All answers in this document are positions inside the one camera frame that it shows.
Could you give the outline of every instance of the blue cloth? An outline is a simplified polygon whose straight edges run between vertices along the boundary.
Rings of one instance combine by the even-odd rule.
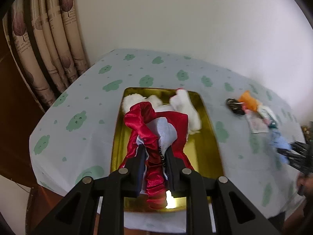
[[[281,135],[280,130],[278,129],[270,129],[270,145],[275,147],[275,148],[282,148],[286,150],[291,150],[291,145],[287,142],[287,140]],[[283,163],[288,164],[288,159],[284,155],[280,155],[280,160]]]

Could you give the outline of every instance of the hand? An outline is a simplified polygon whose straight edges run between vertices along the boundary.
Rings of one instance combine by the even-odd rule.
[[[300,173],[297,179],[297,187],[303,185],[304,188],[304,196],[305,197],[313,197],[313,176],[310,175],[307,178],[304,178],[303,173]]]

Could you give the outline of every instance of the leaf print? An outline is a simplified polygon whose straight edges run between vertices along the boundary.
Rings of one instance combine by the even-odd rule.
[[[176,77],[178,78],[179,81],[184,81],[189,79],[188,72],[184,70],[179,70],[179,72],[176,74]]]
[[[285,110],[284,110],[283,108],[281,108],[281,113],[283,113],[284,118],[286,118],[286,117],[287,117],[286,112],[285,112]]]
[[[221,121],[217,121],[215,124],[215,133],[218,142],[226,143],[229,137],[228,131],[224,128],[224,124]]]
[[[68,12],[73,7],[73,0],[60,0],[60,7],[64,12],[67,12],[67,15],[69,17]]]
[[[263,138],[263,153],[266,154],[267,156],[271,157],[271,151],[269,148],[269,143],[266,138]]]
[[[86,111],[83,110],[81,113],[77,113],[74,117],[71,118],[68,125],[66,126],[66,130],[72,132],[73,130],[79,129],[84,121],[87,119]]]
[[[63,56],[60,57],[60,59],[61,59],[62,65],[63,65],[66,69],[68,69],[68,68],[71,66],[71,60],[69,59],[68,56],[63,55]]]
[[[15,13],[14,18],[13,18],[13,32],[16,36],[22,36],[23,41],[24,39],[24,34],[26,32],[26,25],[24,22],[24,13],[21,11],[18,11]]]
[[[277,170],[281,170],[282,164],[278,155],[275,155],[275,166]]]
[[[112,66],[110,66],[110,65],[107,65],[107,66],[105,66],[105,67],[102,67],[102,68],[99,70],[99,74],[106,73],[106,72],[110,71],[111,68],[112,68]]]
[[[38,18],[36,19],[36,21],[35,21],[35,28],[36,28],[37,30],[42,30],[40,17],[38,17]]]
[[[40,154],[49,144],[50,135],[43,135],[34,147],[35,155]]]
[[[252,84],[249,84],[249,85],[251,86],[252,91],[253,91],[255,94],[258,94],[258,91],[257,91],[256,87],[255,87],[254,85],[252,85]]]
[[[125,56],[124,60],[130,61],[130,60],[132,60],[132,59],[134,59],[134,58],[135,58],[135,56],[134,56],[133,54],[127,54],[127,55]]]
[[[272,192],[273,192],[272,185],[268,183],[264,187],[264,191],[263,191],[263,198],[262,198],[263,207],[266,207],[270,203]]]
[[[259,153],[260,143],[255,134],[251,134],[249,138],[250,147],[253,154]]]
[[[233,87],[228,82],[224,83],[224,87],[225,87],[225,90],[228,91],[228,92],[233,92],[234,91]]]
[[[33,84],[34,83],[34,77],[32,76],[32,74],[26,69],[25,69],[25,74],[26,74],[27,78],[29,79],[29,82],[31,84]]]
[[[66,98],[68,97],[68,94],[66,92],[63,92],[63,94],[61,94],[58,99],[56,99],[56,101],[54,102],[53,106],[54,107],[57,107],[59,106],[60,104],[62,104]]]
[[[107,85],[105,85],[102,89],[106,92],[109,92],[111,90],[117,90],[120,87],[120,84],[123,82],[123,80],[116,80],[113,81]]]
[[[150,87],[153,85],[153,77],[150,75],[146,75],[142,77],[139,81],[139,86],[140,87]]]
[[[157,57],[154,58],[153,61],[152,61],[153,64],[160,64],[160,63],[162,63],[162,62],[164,62],[164,61],[162,60],[162,57],[160,57],[160,56],[157,56]]]
[[[292,120],[292,116],[291,116],[290,112],[287,112],[287,114],[289,116],[290,122],[292,122],[293,120]]]
[[[213,85],[212,81],[210,78],[203,76],[201,78],[201,82],[203,83],[203,85],[205,85],[206,87],[211,87]]]
[[[268,90],[266,90],[266,95],[267,95],[268,100],[272,100],[272,96]]]
[[[282,125],[283,122],[281,121],[281,117],[279,115],[276,114],[277,120],[279,121],[279,123]]]
[[[93,179],[99,179],[103,177],[104,175],[104,169],[101,166],[92,166],[88,169],[83,170],[79,176],[77,177],[75,184],[77,184],[83,177],[89,176]]]

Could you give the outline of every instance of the person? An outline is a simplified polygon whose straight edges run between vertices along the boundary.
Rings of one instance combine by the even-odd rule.
[[[282,234],[298,234],[299,228],[307,222],[308,215],[312,215],[313,209],[313,176],[304,177],[303,173],[300,173],[297,178],[297,187],[304,186],[304,196],[306,200],[298,207],[298,209],[284,222]],[[310,218],[311,227],[307,226],[306,230],[301,234],[309,234],[308,231],[313,230],[312,217]]]

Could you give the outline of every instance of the metal screw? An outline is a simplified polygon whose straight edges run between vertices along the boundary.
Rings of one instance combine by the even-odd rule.
[[[127,168],[120,168],[120,169],[118,170],[118,172],[119,172],[120,174],[126,174],[126,173],[128,172],[128,169],[127,169]]]
[[[91,177],[84,177],[83,178],[83,183],[90,183],[92,181]]]
[[[183,168],[183,169],[182,169],[182,172],[183,172],[184,174],[186,174],[186,175],[189,175],[189,174],[191,174],[191,169],[189,169],[189,168]]]
[[[228,182],[228,178],[226,178],[225,176],[221,176],[221,177],[219,177],[219,182],[227,183]]]

